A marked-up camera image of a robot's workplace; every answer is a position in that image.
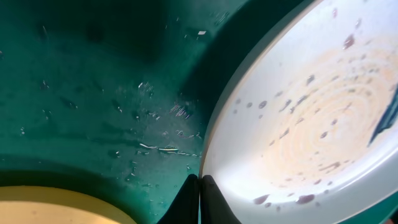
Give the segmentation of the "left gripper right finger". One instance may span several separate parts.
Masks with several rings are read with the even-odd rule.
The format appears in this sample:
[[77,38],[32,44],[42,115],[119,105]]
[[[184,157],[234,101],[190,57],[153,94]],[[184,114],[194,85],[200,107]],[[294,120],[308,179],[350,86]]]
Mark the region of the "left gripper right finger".
[[200,211],[202,224],[241,224],[210,175],[200,181]]

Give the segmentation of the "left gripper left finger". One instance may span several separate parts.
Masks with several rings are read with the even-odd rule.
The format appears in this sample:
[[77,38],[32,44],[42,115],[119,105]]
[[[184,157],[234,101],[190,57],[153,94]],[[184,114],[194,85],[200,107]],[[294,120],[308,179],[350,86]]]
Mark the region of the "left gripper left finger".
[[197,224],[200,187],[198,177],[190,174],[158,224]]

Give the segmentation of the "light blue plate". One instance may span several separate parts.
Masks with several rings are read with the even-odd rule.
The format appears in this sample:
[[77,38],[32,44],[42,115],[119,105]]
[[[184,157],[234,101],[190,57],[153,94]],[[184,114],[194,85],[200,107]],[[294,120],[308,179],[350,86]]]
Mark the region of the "light blue plate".
[[248,53],[200,177],[241,223],[339,223],[397,193],[397,0],[305,1]]

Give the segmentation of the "yellow plate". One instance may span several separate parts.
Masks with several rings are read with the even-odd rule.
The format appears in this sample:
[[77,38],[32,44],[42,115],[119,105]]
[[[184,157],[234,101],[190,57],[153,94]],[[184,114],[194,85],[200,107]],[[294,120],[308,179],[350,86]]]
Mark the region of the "yellow plate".
[[136,224],[98,198],[53,187],[1,187],[1,224]]

